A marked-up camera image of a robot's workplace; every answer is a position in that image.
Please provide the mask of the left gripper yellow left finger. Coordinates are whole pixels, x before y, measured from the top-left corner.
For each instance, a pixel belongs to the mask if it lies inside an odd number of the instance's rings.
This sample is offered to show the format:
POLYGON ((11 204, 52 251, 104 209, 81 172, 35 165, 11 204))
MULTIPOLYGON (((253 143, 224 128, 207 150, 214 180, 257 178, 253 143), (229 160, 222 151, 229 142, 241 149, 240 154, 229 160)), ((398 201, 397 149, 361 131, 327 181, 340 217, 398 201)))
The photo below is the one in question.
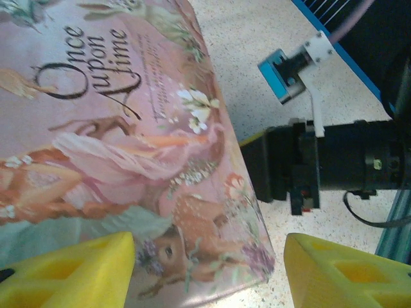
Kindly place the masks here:
POLYGON ((123 307, 135 263, 119 232, 1 269, 1 307, 123 307))

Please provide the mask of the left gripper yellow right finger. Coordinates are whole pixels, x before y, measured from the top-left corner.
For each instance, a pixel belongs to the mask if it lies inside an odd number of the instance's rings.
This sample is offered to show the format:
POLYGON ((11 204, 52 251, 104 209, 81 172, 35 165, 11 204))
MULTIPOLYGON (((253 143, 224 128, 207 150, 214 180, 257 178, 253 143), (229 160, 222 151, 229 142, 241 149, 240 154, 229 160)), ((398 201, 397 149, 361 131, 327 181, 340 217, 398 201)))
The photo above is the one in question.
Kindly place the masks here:
POLYGON ((294 307, 410 307, 410 266, 290 233, 284 266, 294 307))

